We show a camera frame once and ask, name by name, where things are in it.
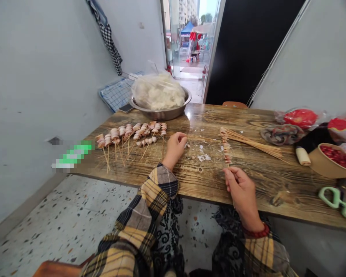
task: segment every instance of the hand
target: hand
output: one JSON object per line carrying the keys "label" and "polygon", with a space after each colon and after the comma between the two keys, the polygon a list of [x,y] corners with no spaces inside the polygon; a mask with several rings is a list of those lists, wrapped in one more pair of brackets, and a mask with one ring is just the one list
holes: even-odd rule
{"label": "hand", "polygon": [[162,164],[165,165],[170,171],[173,171],[174,166],[183,155],[186,142],[186,134],[180,132],[175,133],[168,140],[166,144],[166,155],[162,161]]}
{"label": "hand", "polygon": [[238,167],[223,169],[226,175],[227,191],[231,193],[233,203],[240,215],[242,225],[251,232],[261,232],[261,222],[256,205],[255,183]]}

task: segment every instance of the red bracelet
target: red bracelet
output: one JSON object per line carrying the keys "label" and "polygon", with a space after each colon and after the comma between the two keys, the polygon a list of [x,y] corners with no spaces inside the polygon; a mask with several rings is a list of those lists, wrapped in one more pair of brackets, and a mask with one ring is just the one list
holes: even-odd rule
{"label": "red bracelet", "polygon": [[261,232],[257,232],[257,233],[246,230],[244,226],[242,226],[242,229],[246,235],[253,237],[255,239],[259,239],[259,238],[268,236],[269,232],[270,232],[268,225],[266,225],[264,222],[263,222],[263,224],[264,224],[264,230]]}

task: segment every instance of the plaid shirt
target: plaid shirt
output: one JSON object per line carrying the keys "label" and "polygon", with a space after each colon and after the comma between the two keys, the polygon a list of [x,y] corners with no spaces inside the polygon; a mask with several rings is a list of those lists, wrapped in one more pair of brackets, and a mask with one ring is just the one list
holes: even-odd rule
{"label": "plaid shirt", "polygon": [[[152,276],[150,249],[155,243],[156,224],[177,191],[177,178],[158,164],[117,218],[113,232],[103,237],[96,257],[85,266],[81,276]],[[246,266],[253,276],[296,276],[285,247],[272,232],[267,237],[246,237],[241,241]]]}

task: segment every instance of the speckled floor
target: speckled floor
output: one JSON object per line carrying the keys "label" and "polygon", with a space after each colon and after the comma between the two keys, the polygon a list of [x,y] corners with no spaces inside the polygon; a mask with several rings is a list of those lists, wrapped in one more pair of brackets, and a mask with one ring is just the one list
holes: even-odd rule
{"label": "speckled floor", "polygon": [[181,78],[177,80],[181,86],[185,87],[191,92],[192,95],[192,103],[200,103],[203,102],[203,87],[204,82],[200,81],[198,78],[189,79],[189,78]]}
{"label": "speckled floor", "polygon": [[[46,260],[81,264],[112,230],[136,191],[68,176],[0,242],[0,276],[32,276]],[[186,272],[211,269],[221,233],[211,218],[216,210],[216,205],[184,199],[179,223]]]}

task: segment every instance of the red beans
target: red beans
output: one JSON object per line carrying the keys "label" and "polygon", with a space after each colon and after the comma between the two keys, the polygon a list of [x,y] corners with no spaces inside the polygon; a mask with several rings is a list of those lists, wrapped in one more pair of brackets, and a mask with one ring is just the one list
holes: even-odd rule
{"label": "red beans", "polygon": [[332,161],[338,163],[340,166],[346,168],[346,154],[340,150],[333,149],[330,146],[321,146],[320,150]]}

